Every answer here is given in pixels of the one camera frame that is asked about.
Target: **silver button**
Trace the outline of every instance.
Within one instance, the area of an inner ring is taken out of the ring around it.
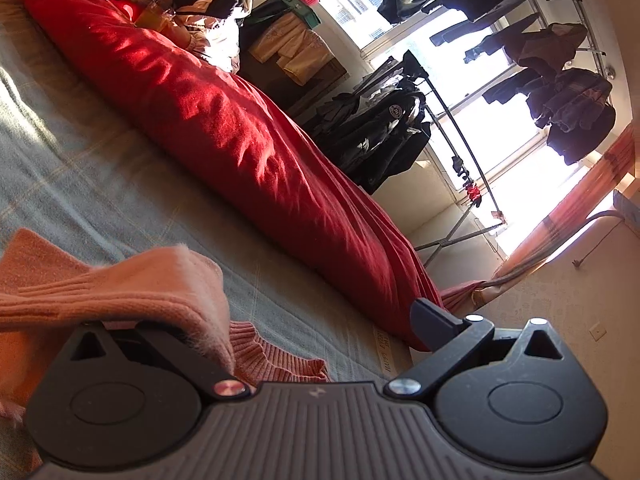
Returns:
[[[420,391],[422,385],[413,379],[394,379],[388,385],[391,392],[400,396],[413,395]]]

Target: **green hanger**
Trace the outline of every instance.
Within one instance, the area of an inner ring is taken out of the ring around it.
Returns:
[[[307,4],[304,4],[300,0],[281,0],[287,6],[295,12],[295,14],[303,20],[309,28],[314,28],[320,25],[320,19],[315,12]]]

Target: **ridged black surface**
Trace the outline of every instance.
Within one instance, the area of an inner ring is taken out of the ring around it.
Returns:
[[[588,465],[544,474],[476,462],[444,440],[419,404],[380,396],[370,383],[265,384],[220,404],[181,449],[117,473],[47,464],[37,480],[602,480]]]

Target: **wall socket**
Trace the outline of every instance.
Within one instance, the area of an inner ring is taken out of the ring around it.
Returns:
[[[604,325],[601,322],[597,322],[595,325],[593,325],[589,329],[589,332],[591,333],[593,338],[597,341],[607,333],[607,329],[604,328]]]

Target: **hand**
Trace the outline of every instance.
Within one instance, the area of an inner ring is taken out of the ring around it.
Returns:
[[[191,34],[186,27],[175,22],[169,22],[160,34],[182,49],[186,49],[191,43]]]

